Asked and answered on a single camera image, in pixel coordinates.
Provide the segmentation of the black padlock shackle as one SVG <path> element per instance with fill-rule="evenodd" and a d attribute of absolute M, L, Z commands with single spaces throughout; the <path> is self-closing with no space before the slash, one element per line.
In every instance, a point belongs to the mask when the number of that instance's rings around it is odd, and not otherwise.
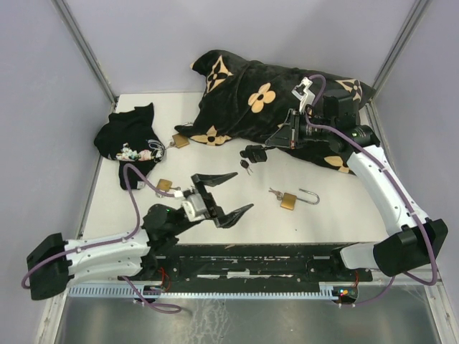
<path fill-rule="evenodd" d="M 240 151 L 240 156 L 251 163 L 264 163 L 268 159 L 265 147 L 262 145 L 247 145 Z"/>

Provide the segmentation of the black-headed keys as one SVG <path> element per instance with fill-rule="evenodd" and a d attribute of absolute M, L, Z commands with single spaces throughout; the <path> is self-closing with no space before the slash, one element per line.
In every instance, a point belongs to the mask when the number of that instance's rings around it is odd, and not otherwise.
<path fill-rule="evenodd" d="M 241 160 L 241 161 L 240 161 L 240 165 L 247 171 L 247 174 L 248 174 L 249 176 L 252 175 L 252 169 L 251 169 L 250 164 L 249 164 L 248 161 L 246 161 L 246 160 Z"/>

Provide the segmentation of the medium brass padlock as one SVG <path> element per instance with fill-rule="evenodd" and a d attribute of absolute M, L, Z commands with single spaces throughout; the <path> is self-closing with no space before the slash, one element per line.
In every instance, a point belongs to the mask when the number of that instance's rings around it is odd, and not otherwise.
<path fill-rule="evenodd" d="M 156 188 L 162 193 L 173 193 L 175 191 L 180 191 L 180 186 L 174 186 L 173 182 L 167 179 L 160 178 L 156 184 Z"/>

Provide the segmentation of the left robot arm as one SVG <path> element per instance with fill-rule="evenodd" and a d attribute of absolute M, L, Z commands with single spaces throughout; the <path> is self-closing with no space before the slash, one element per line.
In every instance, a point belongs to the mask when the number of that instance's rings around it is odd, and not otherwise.
<path fill-rule="evenodd" d="M 234 178 L 194 174 L 185 190 L 155 192 L 180 201 L 179 208 L 154 204 L 141 216 L 135 205 L 136 223 L 132 230 L 95 239 L 64 239 L 61 233 L 48 235 L 26 258 L 27 273 L 21 286 L 34 301 L 52 298 L 81 282 L 137 277 L 152 279 L 158 273 L 157 254 L 178 243 L 178 236 L 203 221 L 229 229 L 253 207 L 245 205 L 225 213 L 217 205 L 209 187 Z"/>

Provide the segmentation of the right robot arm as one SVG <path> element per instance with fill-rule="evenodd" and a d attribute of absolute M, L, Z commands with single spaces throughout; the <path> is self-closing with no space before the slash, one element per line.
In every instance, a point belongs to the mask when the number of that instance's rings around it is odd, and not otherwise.
<path fill-rule="evenodd" d="M 323 111 L 316 112 L 318 97 L 296 96 L 284 123 L 266 141 L 267 146 L 294 150 L 308 143 L 326 143 L 363 183 L 382 217 L 387 236 L 380 242 L 349 244 L 338 250 L 328 265 L 337 280 L 355 269 L 377 269 L 388 277 L 405 274 L 433 285 L 438 279 L 436 258 L 448 234 L 442 219 L 431 219 L 409 195 L 387 161 L 371 127 L 362 125 L 359 109 L 343 92 L 323 96 Z"/>

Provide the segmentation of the black floral pillow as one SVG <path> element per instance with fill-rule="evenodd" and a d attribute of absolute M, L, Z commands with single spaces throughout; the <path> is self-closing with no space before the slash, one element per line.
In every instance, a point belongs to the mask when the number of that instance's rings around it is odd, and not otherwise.
<path fill-rule="evenodd" d="M 235 138 L 264 143 L 283 124 L 289 109 L 298 109 L 300 101 L 291 91 L 304 77 L 323 75 L 324 93 L 346 91 L 359 109 L 376 93 L 373 87 L 356 78 L 265 64 L 226 50 L 209 50 L 191 68 L 206 78 L 199 114 L 192 125 L 176 125 L 174 129 L 209 146 L 220 146 Z M 281 150 L 314 165 L 353 174 L 326 142 L 309 142 L 301 149 Z"/>

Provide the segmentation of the silver keys of large padlock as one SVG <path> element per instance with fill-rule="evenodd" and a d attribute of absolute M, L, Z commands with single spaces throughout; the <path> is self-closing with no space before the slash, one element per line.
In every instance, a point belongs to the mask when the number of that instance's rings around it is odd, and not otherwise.
<path fill-rule="evenodd" d="M 268 191 L 274 194 L 277 200 L 281 201 L 283 199 L 283 193 L 281 191 L 275 190 L 273 188 L 269 188 Z"/>

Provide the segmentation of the large brass padlock long shackle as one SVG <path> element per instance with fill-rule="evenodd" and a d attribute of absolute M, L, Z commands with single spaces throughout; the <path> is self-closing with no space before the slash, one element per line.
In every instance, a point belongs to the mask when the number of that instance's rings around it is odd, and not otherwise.
<path fill-rule="evenodd" d="M 302 202 L 313 206 L 318 205 L 320 203 L 321 199 L 318 194 L 312 191 L 305 190 L 303 188 L 300 188 L 298 190 L 304 194 L 311 196 L 311 199 L 302 199 L 296 196 L 295 194 L 291 193 L 280 193 L 280 195 L 277 196 L 280 202 L 280 207 L 283 209 L 293 211 L 295 209 L 295 205 L 297 202 Z"/>

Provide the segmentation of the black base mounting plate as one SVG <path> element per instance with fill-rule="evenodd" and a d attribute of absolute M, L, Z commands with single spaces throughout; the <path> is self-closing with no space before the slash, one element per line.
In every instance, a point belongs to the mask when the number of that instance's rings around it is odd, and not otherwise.
<path fill-rule="evenodd" d="M 202 285 L 207 280 L 266 281 L 269 285 L 371 282 L 368 268 L 338 261 L 338 244 L 178 244 L 147 256 L 131 280 Z"/>

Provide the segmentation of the brass padlock near pillow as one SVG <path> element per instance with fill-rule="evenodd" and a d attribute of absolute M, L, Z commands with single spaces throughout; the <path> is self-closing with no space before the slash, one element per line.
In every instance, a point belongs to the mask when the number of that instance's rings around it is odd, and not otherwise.
<path fill-rule="evenodd" d="M 183 136 L 180 133 L 176 133 L 172 135 L 171 141 L 168 145 L 168 148 L 184 148 L 188 146 L 189 144 L 189 139 L 186 136 Z"/>

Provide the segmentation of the black printed garment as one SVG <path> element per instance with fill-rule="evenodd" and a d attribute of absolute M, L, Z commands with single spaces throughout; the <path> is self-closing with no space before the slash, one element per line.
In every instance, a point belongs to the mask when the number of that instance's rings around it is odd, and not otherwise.
<path fill-rule="evenodd" d="M 154 107 L 150 103 L 124 113 L 111 113 L 108 123 L 95 136 L 99 154 L 119 163 L 118 177 L 123 190 L 142 189 L 144 181 L 132 170 L 123 175 L 123 167 L 131 163 L 144 176 L 160 163 L 166 147 L 153 131 Z"/>

